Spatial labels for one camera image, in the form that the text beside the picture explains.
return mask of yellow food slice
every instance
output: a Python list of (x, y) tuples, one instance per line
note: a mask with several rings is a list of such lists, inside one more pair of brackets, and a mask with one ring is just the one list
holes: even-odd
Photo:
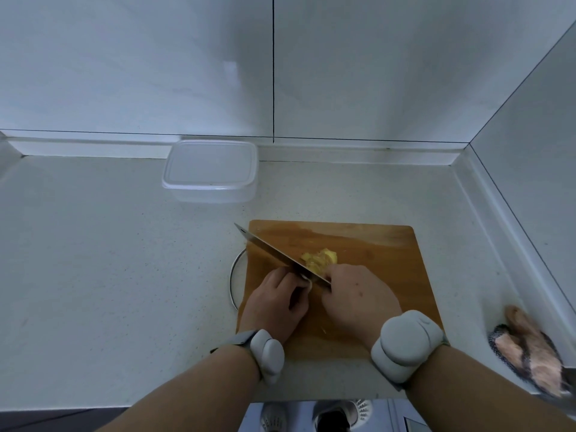
[(306, 268), (318, 276), (321, 276), (329, 265), (338, 263), (336, 252), (328, 249), (323, 249), (316, 254), (304, 253), (300, 258), (306, 262)]

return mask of cutting board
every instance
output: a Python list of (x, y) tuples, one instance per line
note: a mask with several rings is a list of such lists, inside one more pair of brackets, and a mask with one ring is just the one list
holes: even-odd
[[(442, 326), (410, 226), (252, 220), (249, 230), (296, 260), (306, 252), (328, 248), (337, 253), (339, 264), (364, 265), (394, 291), (403, 311), (416, 309)], [(247, 254), (246, 284), (238, 309), (238, 323), (250, 294), (271, 270), (283, 265), (251, 243), (247, 243)], [(322, 306), (321, 295), (321, 287), (314, 285), (309, 294), (309, 311), (284, 346), (286, 358), (368, 358), (369, 353), (359, 341), (332, 323)]]

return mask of countertop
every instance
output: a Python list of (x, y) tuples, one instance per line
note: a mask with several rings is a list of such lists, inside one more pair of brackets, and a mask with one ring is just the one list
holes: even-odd
[[(163, 160), (25, 157), (0, 179), (0, 411), (130, 406), (234, 333), (251, 219), (414, 228), (452, 345), (520, 304), (449, 166), (261, 162), (244, 205), (186, 205)], [(402, 397), (366, 361), (287, 363), (256, 400)]]

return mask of plastic container lid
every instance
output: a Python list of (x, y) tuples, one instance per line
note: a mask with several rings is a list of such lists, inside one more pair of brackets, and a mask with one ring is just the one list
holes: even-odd
[(169, 189), (241, 189), (256, 180), (258, 149), (242, 141), (184, 140), (170, 150), (162, 186)]

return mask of plastic container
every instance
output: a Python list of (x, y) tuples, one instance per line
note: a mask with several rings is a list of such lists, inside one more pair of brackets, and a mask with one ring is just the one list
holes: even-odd
[(243, 203), (256, 195), (258, 149), (224, 140), (183, 140), (172, 146), (162, 186), (181, 202)]

